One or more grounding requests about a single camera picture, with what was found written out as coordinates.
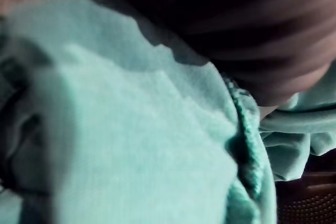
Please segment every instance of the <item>dark fabric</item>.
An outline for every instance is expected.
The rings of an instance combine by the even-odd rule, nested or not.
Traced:
[[[261,106],[313,86],[335,58],[335,0],[129,0],[158,17]]]

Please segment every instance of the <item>crumpled cloth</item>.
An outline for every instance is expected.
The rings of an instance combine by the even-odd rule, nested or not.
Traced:
[[[0,28],[0,223],[276,223],[251,95],[123,0]]]
[[[276,181],[302,176],[308,157],[336,148],[336,63],[310,90],[294,95],[260,124]]]

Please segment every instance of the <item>teal fabric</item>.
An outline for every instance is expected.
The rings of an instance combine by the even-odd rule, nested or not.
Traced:
[[[275,180],[302,176],[308,157],[336,148],[336,63],[312,89],[264,119],[261,135]]]
[[[44,0],[1,40],[0,223],[276,223],[253,98],[176,35]]]

